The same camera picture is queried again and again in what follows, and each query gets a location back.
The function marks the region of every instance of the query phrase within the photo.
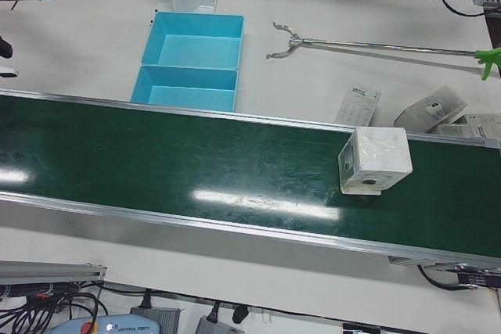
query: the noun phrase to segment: table surface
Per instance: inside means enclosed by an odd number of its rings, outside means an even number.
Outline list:
[[[452,3],[463,11],[477,10],[468,1]],[[12,13],[10,4],[0,4],[0,33],[14,47],[14,57],[2,65],[20,71],[16,79],[1,79],[0,87],[128,100],[154,4],[21,2]],[[289,59],[264,60],[267,52],[287,44],[272,21],[312,38],[491,47],[484,20],[449,14],[439,0],[220,0],[218,11],[246,17],[237,95],[241,113],[332,121],[355,83],[383,92],[375,125],[391,123],[403,108],[443,84],[463,97],[468,112],[501,110],[499,78],[480,82],[475,61],[465,58],[395,60],[379,53],[302,49]],[[155,224],[15,203],[2,203],[0,224],[0,241],[16,244],[2,247],[5,260],[105,264],[107,278],[116,282],[423,332],[480,334],[501,328],[493,294],[445,293],[429,286],[415,268],[392,266],[385,257],[231,234],[165,231]]]
[[[453,1],[465,12],[469,1]],[[52,0],[0,4],[2,36],[20,72],[0,87],[128,101],[155,0]],[[496,71],[486,82],[472,58],[414,53],[300,48],[266,60],[299,35],[453,49],[490,49],[483,18],[451,14],[439,0],[219,0],[219,13],[245,17],[236,112],[333,122],[353,84],[382,92],[371,125],[390,126],[407,106],[444,84],[467,103],[468,113],[501,112]]]

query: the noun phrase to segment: blue tray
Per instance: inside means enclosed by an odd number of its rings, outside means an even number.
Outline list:
[[[132,101],[231,112],[237,78],[236,70],[142,66]]]
[[[158,13],[132,102],[233,111],[243,17]]]

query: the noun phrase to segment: cable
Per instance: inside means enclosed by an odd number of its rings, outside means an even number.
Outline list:
[[[424,269],[421,265],[417,265],[417,269],[420,271],[421,275],[429,281],[430,284],[433,286],[437,287],[438,289],[444,289],[445,291],[461,291],[464,289],[471,289],[470,287],[466,286],[447,286],[447,285],[442,285],[441,283],[438,283],[437,281],[434,281],[431,279],[425,272]]]
[[[100,289],[104,289],[105,291],[110,291],[111,293],[121,293],[121,294],[124,294],[124,295],[144,295],[147,290],[139,290],[139,291],[127,291],[127,290],[123,290],[123,289],[112,289],[111,287],[105,287],[104,283],[96,283],[96,282],[90,282],[89,284],[87,285],[83,285],[81,287],[81,289],[85,289],[87,287],[99,287]]]
[[[221,302],[216,301],[212,307],[211,313],[207,316],[207,321],[212,322],[213,324],[218,323],[219,304],[221,304]]]
[[[73,303],[73,298],[84,298],[92,300],[94,309],[91,310],[81,304]],[[99,306],[107,313],[107,309],[99,299],[91,293],[56,293],[51,296],[28,296],[27,302],[10,310],[4,310],[1,318],[5,320],[0,323],[0,329],[12,323],[11,334],[35,334],[43,333],[49,327],[52,316],[56,309],[63,305],[81,307],[92,316],[92,323],[86,334],[90,334],[96,323]]]
[[[442,0],[442,3],[444,3],[445,7],[451,11],[452,13],[455,13],[456,15],[459,15],[459,16],[463,16],[463,17],[479,17],[479,16],[487,16],[487,15],[490,15],[491,13],[496,13],[498,11],[501,10],[501,5],[498,6],[498,7],[495,7],[494,9],[490,9],[490,10],[487,10],[487,11],[484,11],[482,13],[475,13],[475,14],[471,14],[471,13],[462,13],[460,11],[458,11],[457,9],[454,9],[446,0]]]
[[[66,307],[66,306],[70,307],[70,312],[71,312],[71,308],[72,307],[77,307],[77,308],[80,308],[80,309],[82,309],[84,311],[87,311],[87,313],[89,313],[91,316],[93,315],[93,312],[88,307],[86,307],[85,305],[82,305],[82,304],[77,304],[77,303],[63,303],[61,305],[64,306],[64,307]]]
[[[151,309],[151,289],[147,289],[138,308]]]

